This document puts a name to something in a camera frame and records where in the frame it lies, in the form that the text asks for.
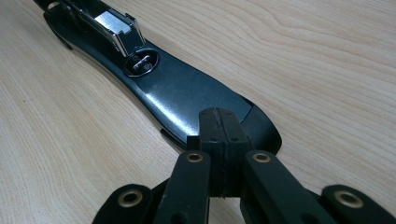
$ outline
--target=wood grain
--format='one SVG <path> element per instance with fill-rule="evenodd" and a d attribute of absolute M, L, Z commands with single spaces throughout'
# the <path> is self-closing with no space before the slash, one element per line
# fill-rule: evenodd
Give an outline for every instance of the wood grain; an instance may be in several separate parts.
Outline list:
<path fill-rule="evenodd" d="M 303 185 L 359 189 L 396 216 L 393 0 L 106 0 L 145 38 L 256 103 Z M 33 1 L 0 4 L 0 222 L 90 223 L 153 188 L 177 152 L 111 75 L 61 45 Z M 210 223 L 242 223 L 237 200 Z"/>

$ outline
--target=metal grommet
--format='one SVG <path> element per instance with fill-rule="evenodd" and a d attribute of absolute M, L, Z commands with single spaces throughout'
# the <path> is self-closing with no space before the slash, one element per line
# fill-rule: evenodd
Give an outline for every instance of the metal grommet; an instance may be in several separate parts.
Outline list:
<path fill-rule="evenodd" d="M 119 197 L 119 205 L 121 207 L 133 207 L 139 204 L 143 199 L 143 194 L 140 190 L 129 189 L 124 191 Z"/>
<path fill-rule="evenodd" d="M 363 207 L 363 201 L 356 196 L 355 194 L 346 191 L 346 190 L 338 190 L 334 193 L 335 199 L 348 207 L 351 208 L 361 208 Z"/>
<path fill-rule="evenodd" d="M 258 162 L 268 162 L 271 160 L 271 158 L 267 154 L 264 154 L 264 153 L 254 154 L 253 159 Z"/>
<path fill-rule="evenodd" d="M 187 155 L 187 161 L 189 162 L 199 162 L 202 161 L 204 157 L 201 154 L 198 153 L 191 153 Z"/>

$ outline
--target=light wood surface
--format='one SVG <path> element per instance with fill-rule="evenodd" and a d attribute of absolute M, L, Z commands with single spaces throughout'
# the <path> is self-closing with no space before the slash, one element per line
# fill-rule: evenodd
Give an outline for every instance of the light wood surface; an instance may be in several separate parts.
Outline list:
<path fill-rule="evenodd" d="M 394 0 L 106 0 L 146 39 L 256 103 L 302 184 L 359 189 L 396 215 Z M 91 223 L 111 192 L 167 178 L 177 152 L 33 1 L 0 3 L 0 223 Z M 243 223 L 213 199 L 210 223 Z"/>

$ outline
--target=wooden table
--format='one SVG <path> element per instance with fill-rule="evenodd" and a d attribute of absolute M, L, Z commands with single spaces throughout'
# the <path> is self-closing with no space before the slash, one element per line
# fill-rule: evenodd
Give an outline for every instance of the wooden table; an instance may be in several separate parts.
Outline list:
<path fill-rule="evenodd" d="M 396 3 L 106 0 L 146 39 L 256 103 L 308 189 L 359 189 L 396 215 Z M 115 78 L 66 50 L 33 1 L 0 4 L 0 223 L 90 223 L 177 159 Z M 242 223 L 213 199 L 210 223 Z"/>

